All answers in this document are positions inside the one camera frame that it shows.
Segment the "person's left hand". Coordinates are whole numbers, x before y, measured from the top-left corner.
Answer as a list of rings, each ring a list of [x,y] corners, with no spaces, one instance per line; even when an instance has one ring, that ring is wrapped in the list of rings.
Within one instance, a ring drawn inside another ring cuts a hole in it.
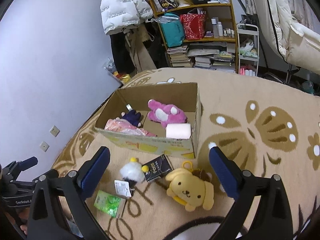
[[[27,230],[28,230],[27,225],[21,225],[20,229],[24,232],[25,235],[27,235]]]

